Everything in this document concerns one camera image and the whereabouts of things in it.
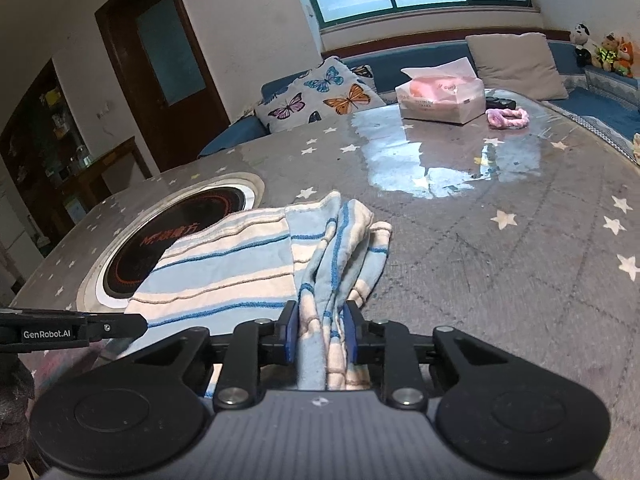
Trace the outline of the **gloved left hand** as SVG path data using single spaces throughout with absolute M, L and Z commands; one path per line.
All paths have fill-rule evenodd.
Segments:
M 30 370 L 16 354 L 1 356 L 1 466 L 21 463 L 28 445 L 27 409 L 35 396 Z

